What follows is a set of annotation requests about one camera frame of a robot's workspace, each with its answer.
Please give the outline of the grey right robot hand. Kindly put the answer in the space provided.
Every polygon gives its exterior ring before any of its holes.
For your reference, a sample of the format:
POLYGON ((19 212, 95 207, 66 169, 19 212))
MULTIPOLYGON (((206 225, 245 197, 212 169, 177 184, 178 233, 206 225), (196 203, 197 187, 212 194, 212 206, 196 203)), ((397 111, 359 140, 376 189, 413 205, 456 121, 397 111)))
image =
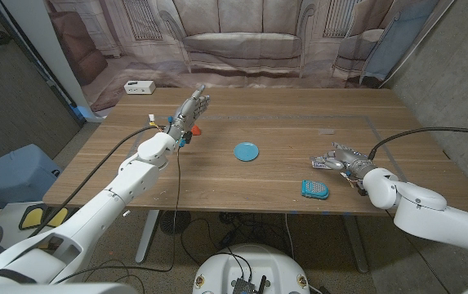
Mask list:
POLYGON ((365 155, 348 146, 332 142, 333 150, 322 156, 312 156, 313 168, 339 171, 354 180, 362 180, 371 170, 377 168, 365 155))

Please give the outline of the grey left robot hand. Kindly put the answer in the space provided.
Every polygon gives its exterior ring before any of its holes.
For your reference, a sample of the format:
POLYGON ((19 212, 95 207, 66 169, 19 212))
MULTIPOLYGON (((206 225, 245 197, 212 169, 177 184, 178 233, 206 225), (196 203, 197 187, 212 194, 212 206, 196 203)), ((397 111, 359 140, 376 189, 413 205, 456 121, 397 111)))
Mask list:
POLYGON ((191 131, 195 121, 209 106, 210 96, 203 96, 205 89, 201 85, 175 112, 172 121, 164 132, 174 140, 180 141, 191 131))

